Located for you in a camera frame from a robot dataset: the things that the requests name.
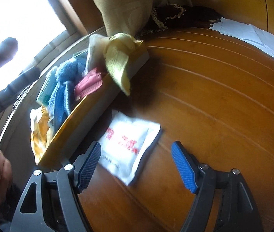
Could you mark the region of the yellow shallow box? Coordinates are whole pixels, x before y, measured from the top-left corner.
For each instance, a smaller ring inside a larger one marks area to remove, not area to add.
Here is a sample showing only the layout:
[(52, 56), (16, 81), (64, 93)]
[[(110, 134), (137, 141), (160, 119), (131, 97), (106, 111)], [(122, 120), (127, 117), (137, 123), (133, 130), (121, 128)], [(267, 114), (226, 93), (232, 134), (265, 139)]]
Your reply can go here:
[[(130, 54), (126, 71), (137, 72), (149, 59), (145, 44), (141, 42)], [(50, 123), (48, 106), (36, 109), (38, 115), (31, 123), (31, 147), (35, 163), (42, 168), (57, 170), (68, 160), (87, 135), (89, 130), (105, 112), (121, 89), (113, 81), (108, 71), (102, 86), (80, 101), (74, 101), (71, 114), (57, 132)]]

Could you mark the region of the blue terry towel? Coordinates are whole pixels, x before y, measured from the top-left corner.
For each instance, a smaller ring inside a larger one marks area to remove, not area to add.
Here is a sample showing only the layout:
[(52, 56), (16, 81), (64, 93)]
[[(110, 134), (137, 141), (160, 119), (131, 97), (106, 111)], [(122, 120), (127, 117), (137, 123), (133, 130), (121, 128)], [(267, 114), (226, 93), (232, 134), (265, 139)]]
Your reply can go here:
[(50, 123), (57, 132), (72, 111), (75, 101), (74, 88), (83, 78), (86, 59), (71, 58), (60, 64), (56, 70), (56, 87), (49, 100)]

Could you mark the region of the red fabric pouch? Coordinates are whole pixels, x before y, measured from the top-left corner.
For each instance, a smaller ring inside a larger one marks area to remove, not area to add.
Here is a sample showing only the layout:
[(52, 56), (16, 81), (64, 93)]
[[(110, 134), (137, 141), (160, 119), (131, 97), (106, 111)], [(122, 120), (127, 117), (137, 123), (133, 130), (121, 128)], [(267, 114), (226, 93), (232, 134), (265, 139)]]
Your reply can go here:
[(94, 68), (88, 72), (74, 88), (75, 101), (80, 101), (97, 91), (102, 86), (103, 78), (106, 75), (107, 73), (99, 68)]

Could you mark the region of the white towel cloth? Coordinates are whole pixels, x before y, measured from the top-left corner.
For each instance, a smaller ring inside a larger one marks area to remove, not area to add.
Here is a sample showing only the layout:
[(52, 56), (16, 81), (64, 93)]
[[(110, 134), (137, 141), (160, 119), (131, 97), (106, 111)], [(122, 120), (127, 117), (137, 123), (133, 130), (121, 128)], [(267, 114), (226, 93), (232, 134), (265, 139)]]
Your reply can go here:
[(99, 72), (105, 72), (107, 70), (105, 65), (104, 50), (109, 42), (109, 37), (105, 37), (100, 34), (90, 36), (84, 75), (87, 75), (94, 68), (97, 68)]

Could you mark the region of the yellow cloth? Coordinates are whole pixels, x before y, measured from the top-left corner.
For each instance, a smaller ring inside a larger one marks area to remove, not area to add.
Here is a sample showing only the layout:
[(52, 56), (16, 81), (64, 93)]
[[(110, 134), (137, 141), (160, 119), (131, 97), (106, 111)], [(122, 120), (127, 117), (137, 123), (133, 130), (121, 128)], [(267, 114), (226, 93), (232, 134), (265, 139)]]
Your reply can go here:
[(126, 72), (126, 65), (130, 54), (141, 42), (129, 34), (117, 33), (109, 37), (109, 42), (104, 48), (103, 55), (107, 71), (126, 96), (130, 95), (130, 79)]

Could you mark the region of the white packet red text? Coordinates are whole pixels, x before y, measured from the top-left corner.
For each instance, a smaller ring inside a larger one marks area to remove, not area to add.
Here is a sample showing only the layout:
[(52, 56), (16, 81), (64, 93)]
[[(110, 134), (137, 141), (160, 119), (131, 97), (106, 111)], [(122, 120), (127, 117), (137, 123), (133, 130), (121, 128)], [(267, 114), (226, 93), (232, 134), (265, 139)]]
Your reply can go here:
[(99, 165), (125, 185), (130, 185), (142, 156), (153, 144), (160, 130), (159, 123), (129, 117), (113, 110), (112, 121), (99, 139)]

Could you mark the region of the stack of white papers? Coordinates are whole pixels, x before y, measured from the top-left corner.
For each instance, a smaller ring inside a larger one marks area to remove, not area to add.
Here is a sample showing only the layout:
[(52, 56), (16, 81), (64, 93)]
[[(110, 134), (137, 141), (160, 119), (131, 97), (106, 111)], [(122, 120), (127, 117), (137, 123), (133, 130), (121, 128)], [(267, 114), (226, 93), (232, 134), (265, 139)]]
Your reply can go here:
[(274, 35), (252, 24), (222, 18), (220, 22), (211, 24), (211, 29), (244, 41), (274, 58)]

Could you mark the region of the dark fringed scarf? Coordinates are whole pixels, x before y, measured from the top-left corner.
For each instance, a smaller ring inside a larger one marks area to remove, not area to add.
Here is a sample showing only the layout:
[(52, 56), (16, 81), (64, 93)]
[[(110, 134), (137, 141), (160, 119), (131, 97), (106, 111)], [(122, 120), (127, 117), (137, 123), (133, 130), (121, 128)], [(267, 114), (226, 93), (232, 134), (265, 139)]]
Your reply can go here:
[(136, 38), (141, 39), (165, 30), (210, 25), (221, 19), (222, 16), (209, 7), (167, 4), (153, 8), (148, 22), (136, 34)]

